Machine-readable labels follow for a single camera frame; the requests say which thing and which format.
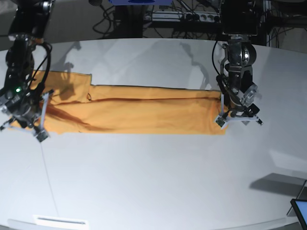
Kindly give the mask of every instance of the black equipment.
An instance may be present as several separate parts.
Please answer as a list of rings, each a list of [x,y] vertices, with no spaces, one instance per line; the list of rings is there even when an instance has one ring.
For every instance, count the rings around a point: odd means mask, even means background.
[[[43,115],[40,102],[44,98],[43,90],[51,64],[51,46],[44,42],[44,33],[49,21],[53,0],[15,0],[18,4],[16,16],[9,30],[9,38],[14,40],[13,46],[8,50],[6,63],[8,70],[5,76],[4,87],[0,90],[0,110],[11,115],[11,119],[4,123],[0,130],[12,127],[11,123],[17,121],[21,128],[32,129],[33,135],[41,142],[48,137],[42,122],[35,122]],[[34,59],[32,52],[35,47],[42,46],[46,52],[46,72],[42,81],[35,89],[31,89],[34,80]]]
[[[22,130],[30,128],[31,133],[41,142],[48,137],[44,129],[44,118],[47,108],[48,97],[53,91],[43,93],[45,81],[51,64],[51,45],[44,42],[44,34],[47,28],[54,0],[13,0],[18,5],[16,16],[9,30],[9,38],[14,40],[13,46],[6,56],[8,70],[5,77],[4,87],[0,90],[0,111],[11,116],[0,130],[11,126],[17,121]],[[102,0],[89,0],[90,4],[100,5]],[[247,124],[249,121],[257,121],[262,125],[262,121],[257,117],[259,108],[253,103],[257,96],[257,85],[253,82],[252,65],[256,60],[256,50],[252,46],[249,38],[258,33],[258,13],[255,7],[255,0],[222,0],[220,9],[212,6],[216,11],[215,15],[204,14],[201,17],[194,13],[173,13],[177,19],[185,22],[199,21],[207,18],[215,25],[222,23],[223,36],[231,37],[228,44],[223,45],[225,58],[221,63],[218,72],[217,82],[222,91],[222,111],[216,118],[216,123],[225,127],[231,121],[242,121]],[[153,10],[151,23],[154,22]],[[42,81],[35,89],[31,88],[31,83],[35,80],[37,70],[33,74],[34,59],[32,52],[36,46],[42,46],[47,53],[47,67]],[[224,102],[228,106],[228,111],[224,112]]]
[[[221,5],[223,32],[231,36],[228,44],[223,45],[225,58],[216,78],[225,97],[222,100],[222,112],[215,120],[221,128],[232,121],[242,121],[245,125],[250,121],[263,124],[257,117],[260,109],[253,103],[258,95],[252,69],[257,54],[248,39],[249,36],[257,35],[254,6],[254,0],[224,0]],[[224,100],[229,108],[226,113],[223,112]]]

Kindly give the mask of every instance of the cable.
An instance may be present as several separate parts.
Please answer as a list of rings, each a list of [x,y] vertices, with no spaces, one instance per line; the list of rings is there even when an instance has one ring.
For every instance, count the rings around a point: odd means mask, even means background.
[[[217,70],[217,68],[216,68],[216,66],[215,66],[215,63],[214,63],[214,51],[215,51],[215,47],[216,47],[217,42],[218,42],[218,41],[216,40],[215,43],[214,43],[211,58],[212,58],[212,64],[213,64],[213,67],[214,67],[216,73],[217,73],[218,75],[220,75],[220,72]]]
[[[198,7],[202,7],[202,10],[203,10],[204,12],[206,11],[204,5],[201,4],[201,3],[198,3],[198,4],[195,6],[195,8],[193,9],[193,11],[195,11]]]
[[[212,5],[211,2],[209,2],[208,0],[204,0],[212,9],[214,9],[214,11],[217,13],[217,15],[220,14],[219,9],[216,8],[215,6]]]
[[[156,33],[160,36],[160,37],[162,37],[163,38],[163,36],[157,31],[157,29],[156,28],[153,28],[155,31],[156,31]]]
[[[273,29],[273,33],[272,33],[272,36],[276,34],[276,42],[275,42],[275,46],[276,48],[278,47],[278,32],[276,30],[276,28]]]
[[[175,3],[174,3],[174,1],[172,1],[172,7],[169,7],[169,8],[172,9],[172,10],[176,10],[176,11],[181,11],[181,12],[183,12],[183,11],[182,11],[182,7],[180,8],[179,6],[176,6]]]
[[[284,30],[284,31],[282,31],[282,32],[280,32],[280,33],[277,33],[277,35],[272,36],[272,37],[270,38],[270,40],[267,41],[267,44],[269,44],[270,41],[273,40],[276,36],[278,36],[278,35],[280,35],[280,34],[282,34],[282,33],[285,33],[285,32],[287,32],[287,31],[289,31],[289,30],[293,30],[293,29],[294,29],[294,28],[290,28],[290,29]]]
[[[179,2],[179,4],[181,5],[181,8],[185,8],[185,10],[187,12],[191,12],[192,9],[190,9],[190,7],[183,1],[183,0],[177,0],[177,2]]]
[[[47,169],[47,164],[46,164],[46,160],[45,160],[45,155],[44,155],[42,143],[40,143],[40,148],[41,148],[41,152],[42,152],[44,168],[45,168],[45,172],[46,172],[46,176],[47,176],[47,181],[48,181],[49,189],[50,189],[50,192],[51,192],[51,197],[52,197],[53,205],[54,205],[56,213],[57,213],[57,215],[59,217],[59,210],[58,210],[58,207],[57,207],[56,200],[54,198],[54,193],[53,193],[51,182],[50,182],[50,177],[49,177],[49,173],[48,173],[48,169]]]
[[[95,31],[96,33],[98,33],[98,34],[104,35],[103,37],[105,37],[106,32],[101,32],[101,31],[97,30],[96,27],[97,27],[98,25],[100,25],[101,23],[103,23],[103,22],[105,21],[105,19],[108,19],[108,20],[109,20],[109,27],[108,27],[108,30],[110,29],[110,27],[111,27],[111,19],[110,19],[109,15],[106,14],[106,13],[107,13],[110,9],[112,9],[113,7],[114,7],[114,6],[110,6],[109,8],[107,8],[107,9],[105,10],[105,8],[104,8],[102,5],[100,5],[100,8],[104,11],[104,13],[103,13],[103,19],[102,19],[101,21],[99,21],[98,23],[96,23],[95,25],[93,25],[93,27],[92,27],[92,30],[94,30],[94,31]]]
[[[43,76],[43,78],[42,78],[42,81],[41,81],[41,82],[37,85],[37,87],[36,87],[36,89],[38,89],[38,90],[41,90],[41,89],[44,90],[44,88],[42,88],[42,87],[45,86],[45,81],[46,81],[46,79],[47,79],[47,76],[48,76],[48,73],[49,73],[49,70],[50,70],[50,66],[51,66],[51,51],[52,51],[52,45],[49,44],[49,43],[46,43],[46,42],[44,42],[44,43],[42,43],[42,44],[39,44],[39,45],[42,46],[42,47],[46,50],[47,55],[46,55],[46,57],[43,59],[43,61],[39,64],[39,66],[38,66],[38,68],[36,69],[34,75],[31,77],[30,83],[28,84],[28,87],[26,88],[26,90],[25,90],[25,92],[24,92],[24,94],[23,94],[23,97],[22,97],[22,99],[21,99],[20,105],[22,105],[25,96],[28,94],[28,92],[29,92],[29,90],[30,90],[30,86],[31,86],[31,84],[32,84],[32,82],[33,82],[33,80],[34,80],[34,78],[35,78],[35,75],[37,74],[39,68],[41,68],[41,66],[44,64],[44,62],[45,62],[46,60],[48,60],[48,61],[47,61],[47,66],[46,66],[46,70],[45,70],[44,76]]]
[[[276,43],[277,43],[276,47],[277,47],[277,48],[279,48],[279,45],[280,45],[278,33],[280,32],[281,29],[282,29],[282,28],[279,27],[279,29],[276,31]]]
[[[192,0],[192,14],[195,14],[195,12],[194,12],[194,0]]]
[[[100,6],[99,6],[102,10],[103,10],[103,16],[105,15],[105,13],[107,12],[106,10],[105,10],[105,8],[103,7],[103,5],[101,4]],[[108,18],[108,21],[109,21],[109,27],[108,27],[108,29],[106,30],[106,33],[103,35],[103,37],[102,38],[104,38],[105,36],[106,36],[106,34],[109,32],[109,30],[111,29],[111,26],[112,26],[112,20],[111,20],[111,18],[110,18],[110,16],[109,16],[109,14],[108,13],[106,13],[106,17]]]

